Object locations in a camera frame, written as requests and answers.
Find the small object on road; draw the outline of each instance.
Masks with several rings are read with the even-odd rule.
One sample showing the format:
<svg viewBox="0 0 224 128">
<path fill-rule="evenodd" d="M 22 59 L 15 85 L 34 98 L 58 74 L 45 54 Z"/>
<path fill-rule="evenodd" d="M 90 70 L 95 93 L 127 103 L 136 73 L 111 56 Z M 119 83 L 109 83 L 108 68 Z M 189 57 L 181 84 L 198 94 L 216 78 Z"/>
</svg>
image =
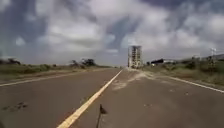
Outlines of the small object on road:
<svg viewBox="0 0 224 128">
<path fill-rule="evenodd" d="M 96 124 L 96 128 L 99 128 L 100 125 L 100 119 L 101 119 L 101 114 L 107 114 L 107 111 L 103 108 L 103 106 L 100 104 L 100 111 L 99 111 L 99 116 L 97 119 L 97 124 Z"/>
</svg>

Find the building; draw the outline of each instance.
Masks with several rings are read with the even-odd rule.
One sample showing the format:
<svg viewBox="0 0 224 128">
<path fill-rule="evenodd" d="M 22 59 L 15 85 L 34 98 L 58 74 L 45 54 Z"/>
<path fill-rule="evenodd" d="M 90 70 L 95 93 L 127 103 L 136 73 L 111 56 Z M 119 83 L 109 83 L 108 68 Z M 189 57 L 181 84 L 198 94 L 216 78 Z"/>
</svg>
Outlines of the building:
<svg viewBox="0 0 224 128">
<path fill-rule="evenodd" d="M 128 67 L 142 67 L 142 47 L 133 45 L 128 48 Z"/>
</svg>

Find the grass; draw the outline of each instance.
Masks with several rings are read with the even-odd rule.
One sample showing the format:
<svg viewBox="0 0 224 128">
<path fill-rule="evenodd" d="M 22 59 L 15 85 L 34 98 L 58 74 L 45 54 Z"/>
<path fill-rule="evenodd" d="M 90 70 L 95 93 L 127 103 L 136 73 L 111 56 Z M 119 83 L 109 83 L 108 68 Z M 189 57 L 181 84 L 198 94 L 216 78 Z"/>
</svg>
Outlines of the grass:
<svg viewBox="0 0 224 128">
<path fill-rule="evenodd" d="M 23 79 L 29 77 L 41 77 L 56 75 L 62 73 L 92 71 L 95 69 L 108 68 L 106 66 L 90 66 L 90 67 L 75 67 L 75 66 L 55 66 L 55 65 L 0 65 L 0 81 L 8 81 L 13 79 Z"/>
<path fill-rule="evenodd" d="M 145 71 L 151 71 L 157 74 L 169 75 L 187 80 L 197 80 L 201 82 L 211 83 L 224 86 L 224 63 L 217 63 L 212 70 L 208 65 L 199 65 L 196 68 L 186 68 L 185 64 L 162 64 L 157 66 L 146 66 Z"/>
</svg>

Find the asphalt road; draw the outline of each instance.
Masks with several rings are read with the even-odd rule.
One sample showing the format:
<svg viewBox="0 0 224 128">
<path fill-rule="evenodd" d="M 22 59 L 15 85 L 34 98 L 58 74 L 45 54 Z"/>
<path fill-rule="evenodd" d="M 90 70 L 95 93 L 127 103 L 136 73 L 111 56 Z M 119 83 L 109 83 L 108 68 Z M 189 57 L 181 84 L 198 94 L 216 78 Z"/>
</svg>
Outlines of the asphalt road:
<svg viewBox="0 0 224 128">
<path fill-rule="evenodd" d="M 55 128 L 119 71 L 0 86 L 0 121 L 4 128 Z"/>
<path fill-rule="evenodd" d="M 0 87 L 5 128 L 55 128 L 119 69 Z M 224 94 L 167 77 L 124 69 L 71 125 L 96 128 L 224 128 Z"/>
</svg>

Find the roadside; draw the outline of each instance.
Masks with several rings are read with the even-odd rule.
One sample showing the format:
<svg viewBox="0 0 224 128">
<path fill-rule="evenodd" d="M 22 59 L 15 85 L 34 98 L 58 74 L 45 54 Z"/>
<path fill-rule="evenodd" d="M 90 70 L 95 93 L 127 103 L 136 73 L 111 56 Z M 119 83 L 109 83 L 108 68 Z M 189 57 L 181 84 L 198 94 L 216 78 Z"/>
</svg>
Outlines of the roadside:
<svg viewBox="0 0 224 128">
<path fill-rule="evenodd" d="M 204 73 L 198 70 L 183 68 L 179 65 L 162 64 L 157 66 L 145 66 L 142 69 L 147 75 L 157 77 L 173 77 L 202 84 L 208 87 L 224 90 L 224 75 L 221 73 Z"/>
<path fill-rule="evenodd" d="M 82 68 L 73 68 L 73 67 L 60 67 L 58 69 L 48 69 L 43 71 L 38 71 L 34 73 L 0 73 L 0 84 L 15 82 L 21 80 L 29 80 L 39 77 L 47 77 L 47 76 L 56 76 L 63 75 L 69 73 L 80 73 L 80 72 L 89 72 L 96 70 L 104 70 L 106 68 L 103 67 L 88 67 L 85 69 Z"/>
</svg>

